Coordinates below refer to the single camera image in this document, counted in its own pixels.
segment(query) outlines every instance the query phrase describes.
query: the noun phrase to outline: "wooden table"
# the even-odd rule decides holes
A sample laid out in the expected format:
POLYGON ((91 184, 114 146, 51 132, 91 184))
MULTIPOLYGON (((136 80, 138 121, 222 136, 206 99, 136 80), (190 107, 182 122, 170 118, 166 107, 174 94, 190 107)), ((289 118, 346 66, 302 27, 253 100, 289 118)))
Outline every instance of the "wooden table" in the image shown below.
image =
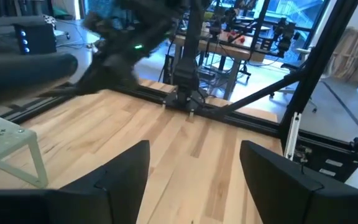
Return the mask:
MULTIPOLYGON (((250 47, 252 43, 252 37, 245 37, 245 41, 243 44, 241 44, 243 47, 250 47)), ((227 41, 227 35, 226 32, 222 31, 219 35, 220 41, 227 41)), ((177 35, 175 37, 175 40, 173 43, 175 44, 175 59, 173 61, 173 67, 177 65, 179 59, 182 55, 182 48, 185 44, 186 37, 184 35, 177 35)), ((204 52, 206 51, 208 42, 205 40, 201 40, 198 45, 198 50, 204 52)), ((224 99, 228 100, 230 97, 230 94, 232 93, 234 86, 236 85, 236 78, 237 74, 239 73, 240 64, 242 60, 248 60, 250 57, 250 51, 246 49, 242 49, 239 47, 232 47, 227 46, 223 44, 216 44, 216 43, 210 43, 208 52, 217 53, 219 55, 222 55, 223 57, 230 57, 233 58, 233 66, 230 71, 229 80, 227 81, 226 89, 224 92, 224 99)), ((257 62, 263 62, 264 55, 260 53, 254 52, 252 54, 251 60, 257 61, 257 62)))
MULTIPOLYGON (((144 80, 163 91, 173 87, 144 80)), ((215 105, 226 101, 209 99, 215 105)), ((274 114, 242 112, 276 121, 274 114)), ((248 139, 281 154, 280 141, 113 91, 74 98, 26 122, 37 132, 49 188, 60 188, 116 157, 140 140, 151 146, 150 175, 139 224, 261 223, 239 160, 248 139)), ((35 172, 21 150, 7 162, 35 172)), ((0 188, 33 186, 0 170, 0 188)))

